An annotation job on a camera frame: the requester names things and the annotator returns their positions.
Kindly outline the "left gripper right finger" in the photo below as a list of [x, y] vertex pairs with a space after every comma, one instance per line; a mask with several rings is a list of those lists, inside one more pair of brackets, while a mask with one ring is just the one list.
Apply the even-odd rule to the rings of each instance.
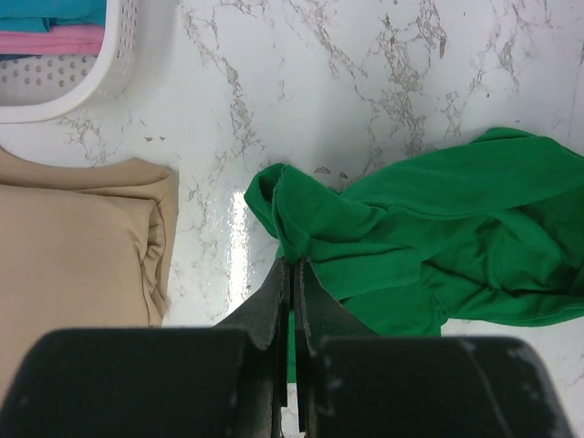
[[294, 267], [293, 309], [299, 429], [307, 437], [326, 437], [350, 370], [340, 361], [358, 339], [375, 333], [324, 288], [307, 259]]

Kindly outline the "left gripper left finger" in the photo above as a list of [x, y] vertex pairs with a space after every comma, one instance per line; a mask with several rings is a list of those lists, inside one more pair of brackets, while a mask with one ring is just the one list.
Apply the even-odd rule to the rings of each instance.
[[215, 325], [243, 337], [236, 366], [233, 437], [278, 437], [287, 406], [288, 264], [278, 258], [259, 289]]

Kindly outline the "green t shirt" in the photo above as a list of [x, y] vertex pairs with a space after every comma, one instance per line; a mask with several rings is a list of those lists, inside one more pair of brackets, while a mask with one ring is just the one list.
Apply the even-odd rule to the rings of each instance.
[[542, 327], [583, 314], [583, 158], [492, 128], [337, 192], [297, 168], [259, 172], [245, 202], [288, 263], [384, 336], [451, 319]]

